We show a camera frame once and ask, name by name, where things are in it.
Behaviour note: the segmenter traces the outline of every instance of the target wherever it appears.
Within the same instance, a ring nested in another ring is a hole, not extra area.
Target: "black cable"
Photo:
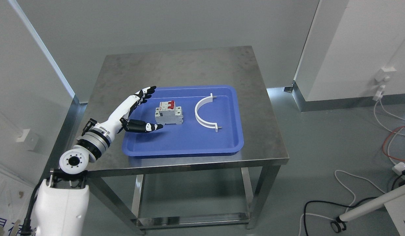
[[[347,206],[347,205],[343,205],[343,204],[339,204],[339,203],[333,203],[333,202],[328,202],[328,201],[322,201],[322,200],[313,200],[313,201],[308,201],[305,205],[304,205],[304,209],[303,209],[303,224],[304,224],[304,231],[306,232],[306,236],[309,236],[309,234],[307,233],[307,227],[306,227],[306,208],[307,205],[309,203],[328,203],[328,204],[332,204],[332,205],[337,205],[340,207],[348,207],[348,208],[354,208],[357,207],[358,205],[360,205],[362,202],[370,200],[370,199],[375,199],[377,197],[367,197],[364,198],[362,200],[360,200],[358,203],[356,203],[355,205],[352,206]]]
[[[396,177],[396,179],[393,181],[393,184],[392,184],[392,187],[390,188],[390,191],[392,191],[392,190],[395,189],[396,181],[398,181],[402,176],[403,176],[403,175],[400,175],[400,176]]]
[[[38,191],[38,188],[40,187],[42,183],[42,179],[38,182],[38,184],[33,188],[32,194],[30,195],[30,201],[29,201],[29,206],[28,210],[26,212],[26,217],[23,221],[22,225],[22,230],[21,230],[21,235],[31,235],[32,230],[30,228],[30,216],[32,215],[32,210],[33,210],[33,204],[36,201],[36,192]]]

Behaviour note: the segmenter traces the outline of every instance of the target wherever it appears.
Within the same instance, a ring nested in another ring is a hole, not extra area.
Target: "gray floor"
[[[308,200],[349,204],[351,194],[333,176],[337,169],[371,179],[386,190],[394,179],[392,163],[380,147],[388,135],[375,121],[373,107],[299,112],[291,94],[269,89],[270,99],[287,146],[290,161],[283,166],[255,229],[244,225],[147,230],[147,235],[279,235],[296,236],[303,205]],[[405,104],[386,107],[405,117]],[[378,109],[390,128],[403,125]],[[405,158],[405,138],[397,138],[392,154]],[[250,169],[255,183],[258,168]],[[358,199],[381,194],[368,182],[339,173],[340,179]],[[127,205],[131,204],[134,176],[105,178]],[[243,184],[238,169],[149,175],[146,179],[143,217],[195,215],[244,210]],[[308,212],[336,217],[344,209],[312,204]],[[335,235],[329,221],[307,217],[309,234]],[[132,235],[93,195],[83,235]],[[398,235],[385,209],[348,223],[341,235]]]

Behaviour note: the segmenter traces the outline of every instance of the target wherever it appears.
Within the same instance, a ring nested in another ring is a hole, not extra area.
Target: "table leg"
[[[242,168],[240,168],[240,170],[242,172],[243,187],[245,189],[246,207],[247,207],[248,212],[250,212],[254,194],[252,191],[252,184],[251,184],[251,178],[249,176],[249,169],[247,167],[242,167]]]
[[[252,229],[256,225],[256,221],[261,214],[271,187],[274,184],[276,176],[280,170],[280,166],[263,166],[259,180],[255,189],[254,198],[251,205],[251,220],[246,226],[247,229]]]
[[[137,175],[135,177],[134,195],[132,197],[131,212],[140,218],[141,201],[143,200],[143,186],[145,175]]]
[[[87,184],[90,191],[121,221],[123,221],[134,233],[144,235],[145,231],[137,228],[133,221],[137,217],[128,209],[123,201],[112,191],[102,178],[88,178]]]

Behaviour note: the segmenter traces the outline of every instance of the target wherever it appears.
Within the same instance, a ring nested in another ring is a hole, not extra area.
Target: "circuit breaker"
[[[177,124],[183,123],[182,107],[177,107],[174,100],[160,102],[154,115],[157,124]]]

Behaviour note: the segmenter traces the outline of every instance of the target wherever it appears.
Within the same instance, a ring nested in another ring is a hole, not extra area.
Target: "blue tray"
[[[216,98],[203,105],[198,115],[222,127],[200,125],[195,118],[195,105],[204,97]],[[232,155],[243,147],[236,90],[228,85],[157,88],[147,103],[137,107],[129,117],[156,124],[155,109],[160,102],[174,100],[183,111],[183,124],[167,124],[152,133],[125,133],[123,152],[130,157],[183,157]]]

